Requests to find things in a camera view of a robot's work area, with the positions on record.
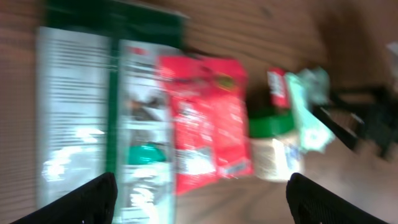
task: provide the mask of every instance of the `jar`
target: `jar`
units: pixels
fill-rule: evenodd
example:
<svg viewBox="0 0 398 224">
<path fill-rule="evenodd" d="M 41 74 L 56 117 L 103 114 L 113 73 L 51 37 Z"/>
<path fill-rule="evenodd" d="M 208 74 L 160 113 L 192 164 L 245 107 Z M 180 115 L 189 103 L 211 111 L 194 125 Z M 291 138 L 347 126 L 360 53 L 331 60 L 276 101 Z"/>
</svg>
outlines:
<svg viewBox="0 0 398 224">
<path fill-rule="evenodd" d="M 303 174 L 300 135 L 291 110 L 268 108 L 249 113 L 249 136 L 257 177 L 285 182 L 295 172 Z"/>
</svg>

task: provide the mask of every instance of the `black object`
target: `black object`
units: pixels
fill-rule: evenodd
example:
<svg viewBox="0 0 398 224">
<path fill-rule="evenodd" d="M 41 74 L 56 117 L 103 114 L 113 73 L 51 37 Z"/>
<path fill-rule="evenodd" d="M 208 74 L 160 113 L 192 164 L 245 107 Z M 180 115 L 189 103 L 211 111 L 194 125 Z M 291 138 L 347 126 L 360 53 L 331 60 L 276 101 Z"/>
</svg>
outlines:
<svg viewBox="0 0 398 224">
<path fill-rule="evenodd" d="M 117 196 L 114 175 L 107 172 L 12 224 L 111 224 Z"/>
<path fill-rule="evenodd" d="M 298 173 L 287 183 L 286 198 L 295 224 L 387 224 Z"/>
<path fill-rule="evenodd" d="M 369 94 L 374 103 L 347 103 L 340 98 L 342 94 Z M 383 86 L 334 90 L 330 93 L 330 105 L 313 108 L 313 114 L 338 137 L 349 149 L 355 150 L 359 139 L 373 140 L 380 148 L 379 156 L 387 159 L 390 143 L 398 142 L 398 100 Z M 358 121 L 352 132 L 334 122 L 328 110 L 350 112 Z"/>
</svg>

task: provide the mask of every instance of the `wooden table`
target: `wooden table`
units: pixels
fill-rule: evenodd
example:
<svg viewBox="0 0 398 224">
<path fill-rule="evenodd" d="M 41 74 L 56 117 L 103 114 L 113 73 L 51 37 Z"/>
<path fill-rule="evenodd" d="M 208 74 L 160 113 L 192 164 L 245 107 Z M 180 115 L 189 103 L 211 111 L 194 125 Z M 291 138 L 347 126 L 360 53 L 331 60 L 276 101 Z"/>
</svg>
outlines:
<svg viewBox="0 0 398 224">
<path fill-rule="evenodd" d="M 269 66 L 296 72 L 323 65 L 334 86 L 384 82 L 389 61 L 384 45 L 398 40 L 396 0 L 147 1 L 191 17 L 190 45 L 242 61 L 249 74 L 248 95 L 259 98 L 266 91 Z M 35 31 L 40 15 L 35 0 L 0 1 L 0 223 L 35 210 Z M 306 159 L 310 178 L 397 222 L 395 167 L 361 165 L 338 141 L 325 155 L 311 153 Z M 227 180 L 180 198 L 178 223 L 291 223 L 284 191 L 284 184 L 253 178 Z"/>
</svg>

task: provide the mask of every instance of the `red food package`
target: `red food package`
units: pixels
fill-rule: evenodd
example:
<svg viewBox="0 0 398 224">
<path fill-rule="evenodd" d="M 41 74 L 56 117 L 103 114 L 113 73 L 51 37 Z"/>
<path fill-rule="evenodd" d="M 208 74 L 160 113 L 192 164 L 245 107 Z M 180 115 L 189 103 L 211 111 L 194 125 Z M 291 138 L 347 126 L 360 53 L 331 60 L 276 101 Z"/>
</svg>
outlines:
<svg viewBox="0 0 398 224">
<path fill-rule="evenodd" d="M 212 109 L 204 97 L 201 62 L 188 57 L 161 57 L 160 75 L 170 98 L 177 158 L 177 195 L 217 181 L 213 152 Z"/>
<path fill-rule="evenodd" d="M 290 108 L 285 72 L 280 68 L 270 68 L 268 83 L 271 89 L 272 104 L 279 108 Z"/>
<path fill-rule="evenodd" d="M 243 101 L 246 72 L 237 60 L 228 58 L 203 58 L 203 65 L 212 77 L 209 101 L 213 109 L 218 177 L 250 175 L 252 164 Z"/>
</svg>

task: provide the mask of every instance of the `green lid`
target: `green lid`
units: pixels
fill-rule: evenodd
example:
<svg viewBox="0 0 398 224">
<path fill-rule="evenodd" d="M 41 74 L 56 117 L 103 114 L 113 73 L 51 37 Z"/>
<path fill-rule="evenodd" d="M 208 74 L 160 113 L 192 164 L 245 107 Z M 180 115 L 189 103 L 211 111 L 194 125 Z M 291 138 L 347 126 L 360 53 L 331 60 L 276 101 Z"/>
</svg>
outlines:
<svg viewBox="0 0 398 224">
<path fill-rule="evenodd" d="M 291 110 L 280 113 L 275 108 L 266 108 L 250 111 L 248 116 L 250 138 L 270 138 L 295 128 Z"/>
<path fill-rule="evenodd" d="M 142 146 L 130 146 L 127 164 L 146 165 L 154 162 L 164 162 L 164 153 L 155 144 L 148 143 Z"/>
</svg>

